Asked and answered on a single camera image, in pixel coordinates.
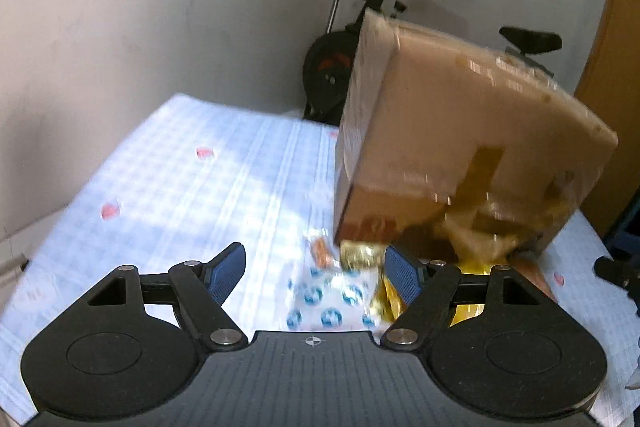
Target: brown wooden panel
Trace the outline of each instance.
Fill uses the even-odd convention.
[[[604,235],[640,187],[640,0],[607,0],[575,96],[618,133],[618,149],[582,205]]]

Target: exercise bike seat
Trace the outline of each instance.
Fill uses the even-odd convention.
[[[503,26],[500,28],[500,35],[516,46],[523,55],[538,55],[562,48],[562,39],[557,33]]]

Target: cardboard box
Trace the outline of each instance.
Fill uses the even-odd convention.
[[[369,12],[336,149],[334,239],[413,241],[427,259],[541,250],[616,134],[542,72]]]

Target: gray wall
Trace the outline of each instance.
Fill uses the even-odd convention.
[[[504,47],[503,24],[559,32],[572,90],[604,0],[403,0],[407,19]],[[331,0],[0,0],[0,237],[67,203],[174,92],[301,107],[306,49]],[[337,27],[354,18],[344,0]]]

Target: blue and white checkered cloth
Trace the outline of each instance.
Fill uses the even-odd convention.
[[[247,269],[224,309],[251,338],[285,322],[283,267],[308,237],[332,229],[337,130],[177,95],[98,170],[39,249],[0,319],[0,407],[35,413],[22,379],[27,343],[120,264],[165,272],[244,244]],[[606,250],[577,212],[541,259],[558,302],[593,333],[609,370],[591,413],[607,427],[640,405],[624,384],[636,367],[640,319],[626,293],[593,276]],[[173,321],[170,307],[148,307]]]

